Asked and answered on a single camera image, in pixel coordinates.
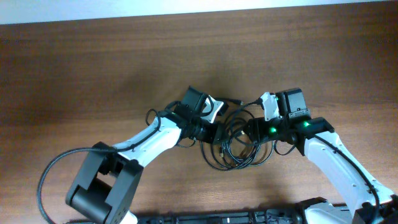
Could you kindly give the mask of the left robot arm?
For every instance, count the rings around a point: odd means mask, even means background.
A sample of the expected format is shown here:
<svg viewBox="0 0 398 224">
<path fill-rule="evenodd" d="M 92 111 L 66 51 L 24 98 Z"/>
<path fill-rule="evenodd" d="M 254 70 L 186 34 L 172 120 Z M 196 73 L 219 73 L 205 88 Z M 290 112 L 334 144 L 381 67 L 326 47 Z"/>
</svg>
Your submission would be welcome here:
<svg viewBox="0 0 398 224">
<path fill-rule="evenodd" d="M 134 137 L 112 146 L 96 143 L 83 161 L 65 199 L 94 223 L 121 223 L 129 211 L 145 166 L 181 140 L 214 143 L 221 138 L 221 99 L 188 88 L 183 99 L 154 113 Z"/>
</svg>

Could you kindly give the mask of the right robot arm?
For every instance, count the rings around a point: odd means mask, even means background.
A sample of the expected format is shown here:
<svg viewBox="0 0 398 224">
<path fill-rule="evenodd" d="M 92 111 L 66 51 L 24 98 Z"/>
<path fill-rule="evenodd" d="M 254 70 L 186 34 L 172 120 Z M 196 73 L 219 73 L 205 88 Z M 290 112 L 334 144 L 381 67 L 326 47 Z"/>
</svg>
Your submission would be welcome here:
<svg viewBox="0 0 398 224">
<path fill-rule="evenodd" d="M 342 196 L 346 210 L 324 198 L 298 204 L 304 223 L 397 223 L 397 194 L 374 178 L 347 150 L 334 127 L 312 118 L 302 90 L 265 92 L 253 102 L 264 116 L 243 131 L 254 145 L 286 142 L 315 164 Z"/>
</svg>

